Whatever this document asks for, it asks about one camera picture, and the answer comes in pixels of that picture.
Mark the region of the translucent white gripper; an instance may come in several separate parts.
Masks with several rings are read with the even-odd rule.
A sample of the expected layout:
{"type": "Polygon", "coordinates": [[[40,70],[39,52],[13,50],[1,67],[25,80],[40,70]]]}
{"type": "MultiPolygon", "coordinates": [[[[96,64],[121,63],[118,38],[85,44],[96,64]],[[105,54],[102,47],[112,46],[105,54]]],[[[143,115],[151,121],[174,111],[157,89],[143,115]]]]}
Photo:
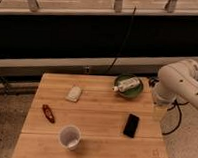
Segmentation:
{"type": "Polygon", "coordinates": [[[152,88],[152,97],[154,103],[153,119],[159,122],[165,116],[168,106],[176,99],[176,95],[162,84],[156,84],[152,88]]]}

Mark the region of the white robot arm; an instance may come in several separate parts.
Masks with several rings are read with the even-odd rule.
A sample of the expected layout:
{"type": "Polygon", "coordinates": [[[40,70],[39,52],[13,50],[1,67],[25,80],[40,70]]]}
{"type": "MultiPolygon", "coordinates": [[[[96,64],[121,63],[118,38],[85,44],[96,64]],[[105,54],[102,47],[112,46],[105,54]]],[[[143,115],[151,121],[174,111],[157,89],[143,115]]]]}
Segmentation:
{"type": "Polygon", "coordinates": [[[153,119],[159,122],[167,108],[181,97],[198,110],[198,62],[187,59],[161,67],[152,87],[153,119]]]}

